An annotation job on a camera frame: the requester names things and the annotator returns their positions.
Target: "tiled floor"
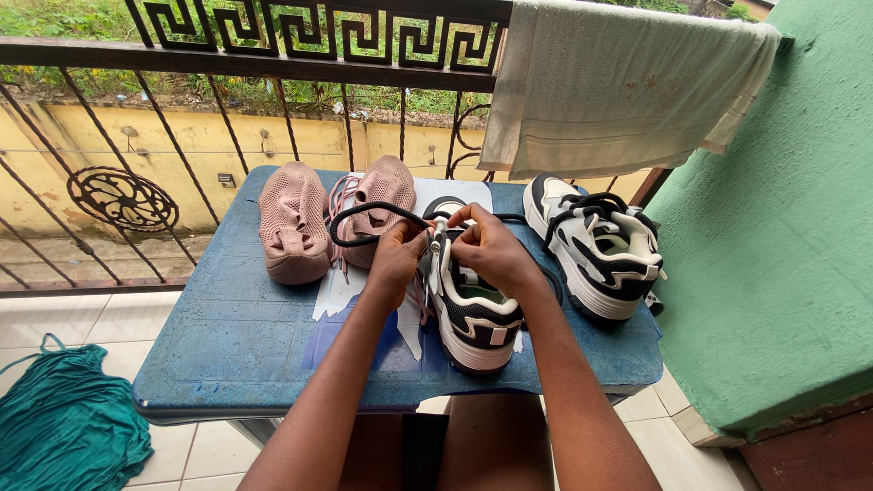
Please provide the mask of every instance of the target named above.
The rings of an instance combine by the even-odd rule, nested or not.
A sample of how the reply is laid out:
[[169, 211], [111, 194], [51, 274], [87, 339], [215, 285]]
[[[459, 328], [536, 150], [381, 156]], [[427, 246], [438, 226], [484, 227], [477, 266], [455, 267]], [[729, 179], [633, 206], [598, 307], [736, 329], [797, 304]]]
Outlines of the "tiled floor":
[[[37, 353], [43, 334], [51, 332], [68, 347], [98, 343], [107, 350], [103, 370], [133, 380], [178, 298], [179, 293], [154, 293], [0, 300], [0, 368]], [[29, 364], [20, 363], [0, 376], [0, 396]], [[447, 401], [429, 399], [419, 411], [442, 413]], [[621, 402], [615, 411], [664, 491], [743, 491], [718, 449], [696, 448], [679, 431], [672, 417], [689, 406], [665, 371], [660, 382]], [[131, 489], [232, 490], [258, 456], [258, 448], [223, 421], [152, 425], [150, 432], [155, 454], [127, 484]]]

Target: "pink knit sneaker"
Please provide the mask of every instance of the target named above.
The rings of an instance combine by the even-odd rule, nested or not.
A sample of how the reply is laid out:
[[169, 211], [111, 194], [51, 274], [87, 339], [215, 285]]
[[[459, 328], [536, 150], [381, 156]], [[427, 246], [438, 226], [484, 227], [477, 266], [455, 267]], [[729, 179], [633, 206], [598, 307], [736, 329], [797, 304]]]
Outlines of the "pink knit sneaker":
[[[386, 201], [412, 211], [416, 205], [416, 190], [412, 174], [395, 156], [382, 156], [367, 167], [367, 172], [354, 192], [353, 206], [371, 201]], [[382, 235], [401, 218], [386, 210], [373, 209], [353, 215], [345, 225], [344, 239], [354, 240], [369, 235]], [[342, 258], [357, 267], [373, 265], [377, 244], [342, 249]]]
[[289, 162], [273, 172], [258, 208], [270, 278], [302, 285], [327, 273], [333, 251], [324, 221], [327, 196], [314, 170], [302, 162]]

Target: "yellow wall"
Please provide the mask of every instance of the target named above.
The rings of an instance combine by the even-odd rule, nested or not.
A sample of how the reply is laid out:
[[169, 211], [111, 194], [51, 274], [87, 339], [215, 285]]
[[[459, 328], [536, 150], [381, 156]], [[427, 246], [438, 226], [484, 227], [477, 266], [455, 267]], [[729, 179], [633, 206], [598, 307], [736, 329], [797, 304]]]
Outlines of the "yellow wall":
[[[0, 149], [6, 149], [3, 159], [40, 195], [44, 201], [75, 232], [96, 231], [113, 233], [113, 229], [88, 217], [69, 198], [66, 190], [66, 173], [48, 153], [20, 152], [9, 150], [34, 150], [41, 148], [33, 134], [25, 129], [9, 107], [0, 111]], [[103, 153], [62, 153], [73, 170], [87, 166], [103, 165], [119, 168], [120, 163], [88, 118], [85, 110], [74, 105], [39, 106], [31, 104], [28, 111], [38, 121], [50, 140], [62, 149], [97, 150]], [[95, 107], [94, 112], [112, 137], [116, 146], [124, 152], [127, 163], [134, 172], [151, 179], [164, 189], [179, 205], [179, 225], [188, 230], [181, 232], [208, 232], [215, 226], [203, 200], [184, 168], [179, 155], [161, 125], [156, 113], [151, 110]], [[205, 113], [185, 107], [166, 107], [164, 114], [176, 139], [184, 151], [203, 190], [216, 214], [221, 218], [227, 211], [238, 188], [224, 188], [217, 181], [218, 173], [231, 173], [237, 186], [245, 178], [242, 165], [227, 128], [220, 114]], [[276, 116], [231, 114], [230, 120], [243, 149], [249, 169], [258, 165], [280, 165], [293, 160], [292, 146], [288, 138], [285, 119]], [[342, 120], [330, 121], [293, 119], [294, 136], [300, 160], [315, 169], [348, 170], [346, 129]], [[137, 136], [129, 138], [121, 132], [124, 127], [136, 130]], [[367, 162], [385, 154], [397, 155], [399, 126], [381, 123], [352, 122], [355, 169], [364, 170]], [[461, 130], [462, 137], [471, 146], [482, 143], [484, 130]], [[404, 162], [414, 176], [443, 178], [448, 158], [449, 128], [407, 126], [405, 132]], [[145, 149], [147, 156], [139, 156], [134, 150]], [[469, 150], [455, 144], [453, 158]], [[485, 173], [475, 170], [477, 157], [459, 163], [455, 172], [457, 179], [481, 180]], [[629, 200], [646, 177], [647, 171], [621, 176], [613, 191]], [[500, 172], [495, 181], [506, 182], [507, 174]], [[610, 178], [577, 181], [591, 192], [606, 190]], [[63, 235], [63, 232], [48, 215], [27, 195], [24, 190], [0, 170], [0, 216], [16, 228], [31, 236]]]

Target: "grass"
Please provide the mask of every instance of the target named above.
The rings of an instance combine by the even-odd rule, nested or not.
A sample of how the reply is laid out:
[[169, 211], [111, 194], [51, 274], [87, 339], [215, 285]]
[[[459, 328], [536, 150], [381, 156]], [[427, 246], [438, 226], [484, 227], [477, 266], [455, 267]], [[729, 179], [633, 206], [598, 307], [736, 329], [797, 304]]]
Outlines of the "grass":
[[[652, 10], [667, 10], [687, 12], [687, 7], [678, 4], [676, 0], [593, 0], [604, 3], [620, 4], [630, 7], [648, 8]], [[243, 6], [239, 2], [228, 0], [203, 0], [207, 10], [213, 7], [237, 9], [244, 23]], [[177, 10], [175, 2], [170, 2]], [[283, 7], [286, 12], [297, 8]], [[276, 32], [278, 28], [279, 9], [272, 12], [270, 19]], [[361, 19], [361, 14], [341, 13], [341, 18]], [[426, 26], [426, 21], [409, 21]], [[450, 28], [455, 31], [457, 25]], [[130, 13], [123, 0], [0, 0], [0, 36], [29, 38], [74, 38], [91, 40], [131, 41], [139, 42], [139, 33], [134, 27]], [[172, 39], [201, 41], [198, 36], [170, 35]], [[256, 45], [258, 42], [249, 39], [236, 39], [239, 45]], [[384, 49], [384, 39], [381, 40], [381, 50]], [[397, 41], [394, 40], [393, 53], [398, 53]], [[327, 48], [325, 39], [323, 49]], [[413, 55], [419, 59], [434, 59], [435, 55]], [[88, 97], [139, 97], [141, 90], [136, 78], [131, 72], [104, 69], [78, 69], [71, 72], [73, 79]], [[149, 73], [146, 79], [155, 94], [184, 95], [178, 100], [212, 100], [213, 94], [200, 74], [183, 73]], [[20, 85], [25, 92], [37, 96], [55, 94], [69, 96], [69, 89], [60, 71], [47, 66], [0, 66], [0, 80]], [[278, 109], [279, 104], [273, 80], [256, 77], [216, 76], [218, 91], [234, 107], [247, 104], [260, 108]], [[307, 107], [314, 111], [324, 111], [341, 100], [340, 84], [327, 82], [311, 82], [305, 80], [284, 80], [285, 97], [291, 103]], [[381, 108], [388, 110], [400, 109], [400, 92], [397, 87], [358, 86], [349, 85], [349, 103], [353, 110], [362, 108]], [[488, 102], [489, 95], [485, 93], [465, 93], [461, 102], [461, 111], [476, 104]], [[407, 98], [407, 109], [433, 114], [451, 114], [454, 111], [455, 94], [449, 91], [411, 89]]]

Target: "hand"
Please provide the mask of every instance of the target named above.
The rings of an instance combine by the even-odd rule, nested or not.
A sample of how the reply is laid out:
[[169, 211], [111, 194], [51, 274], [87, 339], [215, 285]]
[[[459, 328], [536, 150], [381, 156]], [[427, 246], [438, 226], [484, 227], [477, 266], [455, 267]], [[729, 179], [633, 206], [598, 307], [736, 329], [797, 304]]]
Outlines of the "hand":
[[473, 219], [451, 244], [451, 257], [472, 268], [509, 298], [518, 298], [531, 287], [548, 289], [533, 258], [499, 218], [478, 203], [466, 205], [449, 218], [448, 227]]
[[361, 295], [373, 295], [390, 310], [399, 308], [426, 245], [424, 231], [407, 219], [389, 228], [379, 238], [370, 275]]

